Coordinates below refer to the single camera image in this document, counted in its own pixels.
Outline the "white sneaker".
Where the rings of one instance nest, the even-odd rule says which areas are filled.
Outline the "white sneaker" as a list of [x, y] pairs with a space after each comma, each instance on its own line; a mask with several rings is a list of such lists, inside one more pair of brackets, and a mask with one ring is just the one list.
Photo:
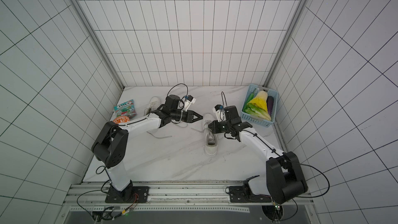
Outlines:
[[216, 120], [214, 116], [210, 113], [206, 113], [202, 119], [202, 130], [192, 128], [192, 130], [202, 133], [204, 135], [205, 142], [205, 153], [208, 156], [215, 156], [218, 151], [218, 137], [216, 134], [213, 134], [209, 125]]
[[[148, 103], [146, 109], [144, 110], [144, 115], [145, 115], [145, 116], [146, 116], [146, 115], [149, 115], [151, 111], [156, 110], [158, 107], [160, 107], [160, 105], [161, 105], [161, 100], [160, 100], [160, 98], [157, 97], [157, 96], [152, 97], [151, 100], [149, 101], [149, 103]], [[157, 132], [157, 129], [148, 131], [147, 133], [149, 133], [151, 136], [153, 136], [153, 137], [155, 137], [155, 138], [157, 138], [157, 139], [164, 139], [164, 138], [169, 138], [169, 137], [170, 137], [170, 136], [166, 136], [166, 137], [164, 137], [164, 138], [159, 138], [159, 137], [154, 136], [154, 133], [155, 133], [155, 132]]]

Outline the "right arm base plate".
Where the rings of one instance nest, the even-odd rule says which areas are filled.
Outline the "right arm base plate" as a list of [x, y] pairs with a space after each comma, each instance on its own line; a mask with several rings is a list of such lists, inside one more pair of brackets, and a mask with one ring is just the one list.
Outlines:
[[226, 194], [230, 197], [231, 203], [271, 203], [270, 196], [254, 195], [247, 186], [228, 186]]

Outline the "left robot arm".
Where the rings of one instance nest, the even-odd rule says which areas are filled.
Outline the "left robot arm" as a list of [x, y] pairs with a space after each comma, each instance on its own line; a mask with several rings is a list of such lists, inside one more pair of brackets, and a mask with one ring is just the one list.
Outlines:
[[127, 194], [133, 187], [123, 163], [129, 137], [133, 138], [145, 132], [157, 130], [171, 122], [195, 123], [203, 116], [189, 110], [196, 99], [187, 95], [181, 99], [177, 95], [168, 95], [165, 103], [152, 110], [145, 117], [118, 124], [113, 121], [105, 123], [91, 151], [105, 167], [110, 179], [111, 189], [119, 194]]

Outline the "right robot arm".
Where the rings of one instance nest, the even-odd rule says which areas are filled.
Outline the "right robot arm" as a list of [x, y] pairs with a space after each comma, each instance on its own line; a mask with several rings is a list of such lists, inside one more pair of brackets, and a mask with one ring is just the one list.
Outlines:
[[265, 140], [248, 122], [243, 122], [235, 106], [216, 105], [217, 120], [208, 125], [212, 134], [224, 133], [249, 147], [265, 163], [265, 175], [244, 182], [246, 197], [269, 197], [283, 204], [308, 191], [298, 157], [284, 152]]

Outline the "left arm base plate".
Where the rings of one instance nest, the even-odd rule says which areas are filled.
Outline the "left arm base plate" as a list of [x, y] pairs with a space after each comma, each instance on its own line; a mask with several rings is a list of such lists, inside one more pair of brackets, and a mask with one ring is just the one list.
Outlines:
[[107, 193], [106, 203], [146, 203], [149, 195], [149, 187], [127, 186], [123, 191], [117, 191], [113, 186]]

